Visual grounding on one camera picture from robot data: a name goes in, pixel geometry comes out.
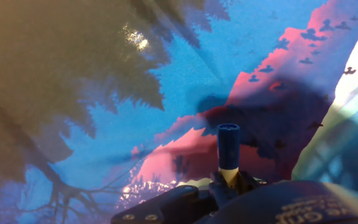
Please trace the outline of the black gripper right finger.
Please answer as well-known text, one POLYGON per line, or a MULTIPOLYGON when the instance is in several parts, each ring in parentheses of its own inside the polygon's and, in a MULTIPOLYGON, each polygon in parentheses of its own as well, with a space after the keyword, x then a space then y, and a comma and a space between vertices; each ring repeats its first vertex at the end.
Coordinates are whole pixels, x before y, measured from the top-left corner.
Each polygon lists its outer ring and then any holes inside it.
POLYGON ((255 190, 268 185, 266 180, 255 179, 246 171, 238 172, 237 183, 240 190, 255 190))

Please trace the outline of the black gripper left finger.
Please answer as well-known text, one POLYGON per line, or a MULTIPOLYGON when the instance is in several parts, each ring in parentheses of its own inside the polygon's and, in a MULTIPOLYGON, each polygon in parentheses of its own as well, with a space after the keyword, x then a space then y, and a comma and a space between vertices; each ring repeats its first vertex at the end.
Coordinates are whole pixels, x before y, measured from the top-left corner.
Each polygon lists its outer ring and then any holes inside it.
POLYGON ((205 190, 181 185, 120 212, 111 224, 205 224, 218 210, 238 196, 237 180, 228 184, 222 174, 211 174, 205 190))

